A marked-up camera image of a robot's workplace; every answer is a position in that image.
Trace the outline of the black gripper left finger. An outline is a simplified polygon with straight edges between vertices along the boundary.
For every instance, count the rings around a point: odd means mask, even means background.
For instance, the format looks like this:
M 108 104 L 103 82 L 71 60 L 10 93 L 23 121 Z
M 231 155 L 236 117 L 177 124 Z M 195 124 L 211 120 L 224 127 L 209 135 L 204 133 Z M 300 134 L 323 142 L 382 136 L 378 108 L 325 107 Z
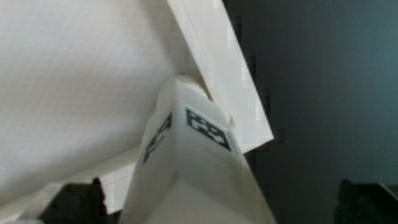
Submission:
M 110 213 L 99 178 L 88 183 L 67 183 L 60 188 L 39 220 L 44 224 L 117 224 L 120 212 Z

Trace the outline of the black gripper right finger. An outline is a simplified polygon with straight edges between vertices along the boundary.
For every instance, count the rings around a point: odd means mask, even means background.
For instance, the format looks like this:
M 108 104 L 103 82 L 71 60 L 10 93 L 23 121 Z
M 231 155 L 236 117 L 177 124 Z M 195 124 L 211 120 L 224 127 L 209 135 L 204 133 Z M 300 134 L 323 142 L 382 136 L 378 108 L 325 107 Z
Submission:
M 334 224 L 398 224 L 398 184 L 341 181 Z

